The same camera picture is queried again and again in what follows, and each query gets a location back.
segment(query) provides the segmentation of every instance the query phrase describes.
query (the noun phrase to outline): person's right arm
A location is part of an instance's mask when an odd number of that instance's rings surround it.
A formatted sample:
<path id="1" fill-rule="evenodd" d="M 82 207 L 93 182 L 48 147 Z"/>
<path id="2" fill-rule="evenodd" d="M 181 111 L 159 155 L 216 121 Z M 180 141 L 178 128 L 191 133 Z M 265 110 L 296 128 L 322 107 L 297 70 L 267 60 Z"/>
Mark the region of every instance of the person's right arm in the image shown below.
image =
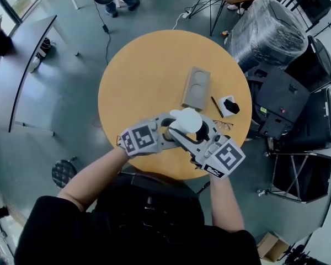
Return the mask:
<path id="1" fill-rule="evenodd" d="M 228 232 L 244 230 L 244 220 L 229 177 L 221 180 L 210 175 L 212 224 Z"/>

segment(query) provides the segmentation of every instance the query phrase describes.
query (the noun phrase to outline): black stool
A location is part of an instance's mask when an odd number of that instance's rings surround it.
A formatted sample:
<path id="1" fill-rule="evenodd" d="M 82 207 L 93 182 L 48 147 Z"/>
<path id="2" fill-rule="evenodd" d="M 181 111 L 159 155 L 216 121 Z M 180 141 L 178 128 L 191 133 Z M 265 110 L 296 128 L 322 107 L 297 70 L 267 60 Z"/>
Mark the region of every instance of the black stool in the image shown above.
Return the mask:
<path id="1" fill-rule="evenodd" d="M 72 157 L 70 160 L 59 160 L 57 161 L 52 170 L 51 176 L 53 181 L 59 188 L 64 188 L 67 183 L 77 174 L 74 165 L 71 163 L 76 160 L 77 157 Z"/>

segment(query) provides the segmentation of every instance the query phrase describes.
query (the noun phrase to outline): floor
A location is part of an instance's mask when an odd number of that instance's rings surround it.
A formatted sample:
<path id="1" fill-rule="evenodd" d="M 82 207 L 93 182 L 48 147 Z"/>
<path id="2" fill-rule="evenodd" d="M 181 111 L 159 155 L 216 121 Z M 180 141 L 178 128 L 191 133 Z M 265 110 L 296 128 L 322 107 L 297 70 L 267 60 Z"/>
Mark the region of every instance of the floor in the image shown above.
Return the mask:
<path id="1" fill-rule="evenodd" d="M 81 169 L 111 149 L 98 117 L 98 87 L 106 67 L 108 36 L 102 29 L 92 0 L 44 0 L 29 15 L 35 20 L 57 14 L 62 28 L 76 43 L 78 57 L 73 56 L 52 30 L 49 38 L 55 46 L 39 68 L 26 78 L 19 100 L 17 121 L 53 130 L 54 137 L 8 134 L 0 130 L 0 190 L 24 216 L 28 216 L 41 195 L 56 195 L 51 167 L 62 158 L 77 156 Z M 134 38 L 163 29 L 171 29 L 184 7 L 197 0 L 141 0 L 138 10 L 119 10 L 119 17 L 107 16 L 98 6 L 112 37 L 107 58 L 110 60 Z M 212 37 L 209 37 L 209 10 L 190 20 L 180 19 L 177 29 L 193 31 L 222 45 L 219 33 L 230 30 L 238 15 L 224 9 Z M 301 205 L 287 200 L 258 197 L 257 188 L 267 187 L 273 162 L 263 156 L 264 140 L 244 143 L 247 158 L 231 175 L 231 181 L 249 232 L 259 240 L 267 231 L 295 242 L 316 229 L 324 217 L 329 201 L 326 197 L 313 204 Z M 186 181 L 199 190 L 208 177 Z M 200 195 L 206 223 L 211 224 L 209 189 Z"/>

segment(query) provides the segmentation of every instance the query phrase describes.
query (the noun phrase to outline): black pen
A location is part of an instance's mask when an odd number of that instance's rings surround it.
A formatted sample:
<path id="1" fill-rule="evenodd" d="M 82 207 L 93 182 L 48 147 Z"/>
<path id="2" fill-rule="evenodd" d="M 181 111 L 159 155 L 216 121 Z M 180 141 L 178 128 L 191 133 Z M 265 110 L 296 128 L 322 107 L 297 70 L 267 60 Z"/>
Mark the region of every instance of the black pen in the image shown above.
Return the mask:
<path id="1" fill-rule="evenodd" d="M 212 96 L 211 96 L 211 99 L 212 99 L 212 101 L 213 101 L 214 105 L 216 106 L 216 108 L 217 108 L 218 112 L 220 112 L 220 115 L 221 115 L 221 117 L 223 118 L 223 114 L 222 114 L 222 112 L 221 112 L 221 110 L 220 110 L 220 107 L 218 107 L 218 105 L 217 105 L 217 103 L 216 103 L 215 99 L 214 99 Z"/>

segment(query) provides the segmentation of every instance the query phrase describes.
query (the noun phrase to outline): person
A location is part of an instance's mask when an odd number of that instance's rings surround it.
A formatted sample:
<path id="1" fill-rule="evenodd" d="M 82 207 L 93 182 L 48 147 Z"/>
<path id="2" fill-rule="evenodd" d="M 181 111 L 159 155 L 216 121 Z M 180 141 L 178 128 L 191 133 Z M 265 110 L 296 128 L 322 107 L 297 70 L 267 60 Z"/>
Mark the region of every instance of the person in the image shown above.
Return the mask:
<path id="1" fill-rule="evenodd" d="M 189 249 L 194 256 L 220 254 L 225 264 L 261 264 L 228 177 L 210 175 L 212 226 L 205 226 L 198 197 L 184 188 L 154 180 L 145 188 L 140 176 L 118 174 L 129 159 L 118 146 L 75 175 L 57 197 L 40 197 L 20 236 L 15 264 L 102 264 L 114 256 L 120 262 L 132 258 L 127 253 L 134 249 L 144 258 L 153 249 Z"/>
<path id="2" fill-rule="evenodd" d="M 123 0 L 129 8 L 129 11 L 135 10 L 140 5 L 140 0 Z M 114 2 L 111 2 L 105 5 L 106 12 L 111 15 L 113 18 L 118 16 L 118 12 L 116 11 L 116 5 Z"/>

